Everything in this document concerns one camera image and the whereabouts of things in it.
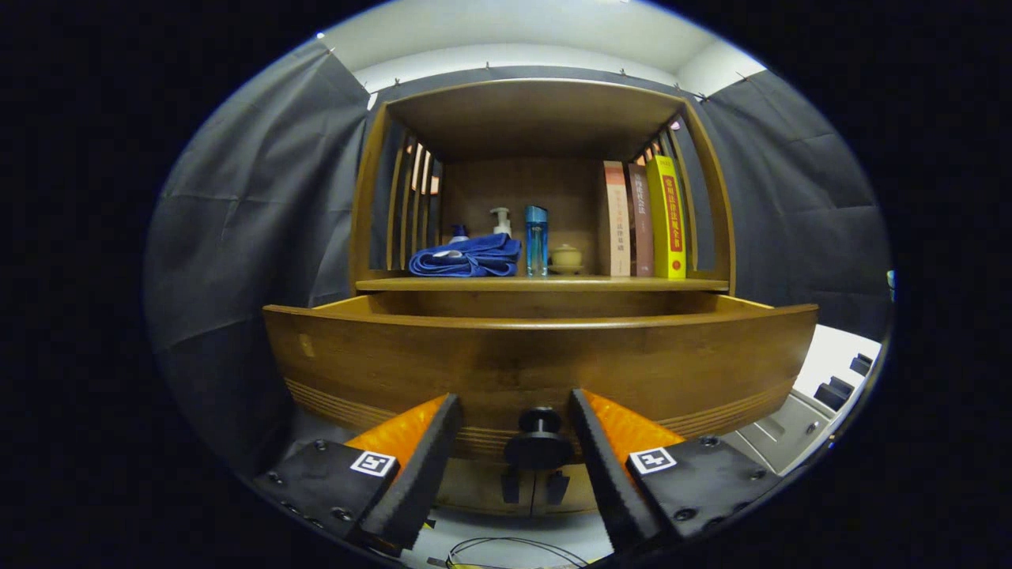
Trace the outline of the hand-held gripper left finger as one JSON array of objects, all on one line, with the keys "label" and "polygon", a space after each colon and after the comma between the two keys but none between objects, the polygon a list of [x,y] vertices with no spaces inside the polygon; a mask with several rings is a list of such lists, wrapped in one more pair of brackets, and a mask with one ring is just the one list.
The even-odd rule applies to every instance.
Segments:
[{"label": "hand-held gripper left finger", "polygon": [[444,394],[348,442],[316,439],[253,485],[330,537],[397,554],[425,525],[462,424],[459,397]]}]

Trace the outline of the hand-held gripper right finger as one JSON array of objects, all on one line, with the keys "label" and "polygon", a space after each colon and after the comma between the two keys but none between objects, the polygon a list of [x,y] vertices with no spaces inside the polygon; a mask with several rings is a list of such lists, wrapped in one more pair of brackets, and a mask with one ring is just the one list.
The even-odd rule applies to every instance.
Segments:
[{"label": "hand-held gripper right finger", "polygon": [[698,541],[780,486],[723,437],[686,439],[585,389],[568,397],[598,511],[617,553]]}]

